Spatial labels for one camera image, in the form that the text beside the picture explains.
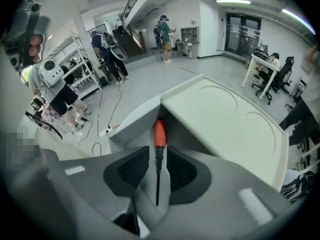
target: khaki shorts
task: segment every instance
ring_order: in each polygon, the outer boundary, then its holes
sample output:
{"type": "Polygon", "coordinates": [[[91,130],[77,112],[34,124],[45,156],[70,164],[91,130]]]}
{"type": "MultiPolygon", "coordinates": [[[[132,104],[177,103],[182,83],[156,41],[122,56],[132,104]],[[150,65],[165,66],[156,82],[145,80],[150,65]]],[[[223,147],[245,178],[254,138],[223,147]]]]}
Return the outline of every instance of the khaki shorts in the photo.
{"type": "Polygon", "coordinates": [[[171,46],[171,42],[170,41],[163,41],[162,45],[163,45],[163,49],[165,51],[171,51],[172,50],[172,46],[171,46]]]}

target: sign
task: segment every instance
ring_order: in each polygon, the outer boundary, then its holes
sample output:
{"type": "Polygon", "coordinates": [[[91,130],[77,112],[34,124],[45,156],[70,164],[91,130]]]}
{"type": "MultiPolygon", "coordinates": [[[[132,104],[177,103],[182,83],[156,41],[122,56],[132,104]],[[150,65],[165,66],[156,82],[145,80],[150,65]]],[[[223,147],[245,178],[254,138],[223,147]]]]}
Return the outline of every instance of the sign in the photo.
{"type": "Polygon", "coordinates": [[[239,33],[239,25],[238,24],[232,24],[232,32],[239,33]]]}
{"type": "Polygon", "coordinates": [[[255,29],[248,27],[248,37],[254,38],[255,37],[255,29]]]}

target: white sneaker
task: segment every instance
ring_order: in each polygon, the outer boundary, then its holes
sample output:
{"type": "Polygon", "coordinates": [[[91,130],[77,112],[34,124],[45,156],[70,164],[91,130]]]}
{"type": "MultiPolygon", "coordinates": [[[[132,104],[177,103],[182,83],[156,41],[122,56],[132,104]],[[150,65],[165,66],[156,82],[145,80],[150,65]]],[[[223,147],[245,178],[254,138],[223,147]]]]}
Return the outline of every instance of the white sneaker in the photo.
{"type": "Polygon", "coordinates": [[[83,127],[84,127],[83,124],[76,123],[76,125],[73,127],[73,130],[75,132],[77,132],[77,131],[81,130],[83,127]]]}
{"type": "Polygon", "coordinates": [[[91,111],[87,108],[85,111],[84,111],[84,114],[86,116],[90,116],[91,115],[91,111]]]}

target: ceiling light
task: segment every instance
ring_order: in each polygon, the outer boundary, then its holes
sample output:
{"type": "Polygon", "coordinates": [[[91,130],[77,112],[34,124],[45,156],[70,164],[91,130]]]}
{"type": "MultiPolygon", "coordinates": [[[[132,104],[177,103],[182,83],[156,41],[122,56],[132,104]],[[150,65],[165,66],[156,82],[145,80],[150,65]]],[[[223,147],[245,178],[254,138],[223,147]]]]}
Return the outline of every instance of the ceiling light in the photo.
{"type": "Polygon", "coordinates": [[[294,13],[292,13],[291,11],[288,11],[286,9],[283,9],[282,12],[295,18],[297,21],[302,23],[308,30],[310,30],[314,35],[316,34],[316,31],[299,16],[295,15],[294,13]]]}
{"type": "Polygon", "coordinates": [[[238,3],[238,4],[247,4],[250,5],[249,0],[215,0],[217,3],[238,3]]]}

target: orange screwdriver handle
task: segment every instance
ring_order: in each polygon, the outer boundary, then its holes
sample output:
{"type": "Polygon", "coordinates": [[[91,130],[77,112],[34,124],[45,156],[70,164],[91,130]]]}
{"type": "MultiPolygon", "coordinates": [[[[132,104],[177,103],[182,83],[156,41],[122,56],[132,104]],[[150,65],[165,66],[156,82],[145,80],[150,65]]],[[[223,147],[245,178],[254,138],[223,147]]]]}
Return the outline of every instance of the orange screwdriver handle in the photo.
{"type": "Polygon", "coordinates": [[[154,145],[156,147],[164,147],[166,145],[166,129],[164,120],[158,119],[155,122],[154,145]]]}

